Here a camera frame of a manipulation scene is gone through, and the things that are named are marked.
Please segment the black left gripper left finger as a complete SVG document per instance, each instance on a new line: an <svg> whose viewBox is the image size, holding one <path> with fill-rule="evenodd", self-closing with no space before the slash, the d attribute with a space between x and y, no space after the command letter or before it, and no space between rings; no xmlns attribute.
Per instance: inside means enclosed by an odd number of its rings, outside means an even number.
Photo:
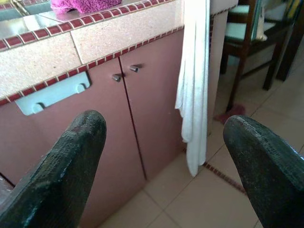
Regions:
<svg viewBox="0 0 304 228"><path fill-rule="evenodd" d="M106 131L106 121L98 111L78 115L3 202L1 227L76 228L94 182Z"/></svg>

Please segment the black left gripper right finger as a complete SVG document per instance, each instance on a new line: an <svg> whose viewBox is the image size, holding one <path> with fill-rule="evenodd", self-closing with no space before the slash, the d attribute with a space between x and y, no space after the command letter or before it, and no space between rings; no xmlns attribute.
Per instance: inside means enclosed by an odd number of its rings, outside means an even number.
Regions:
<svg viewBox="0 0 304 228"><path fill-rule="evenodd" d="M265 228L304 226L304 158L256 120L227 119L223 139L250 203Z"/></svg>

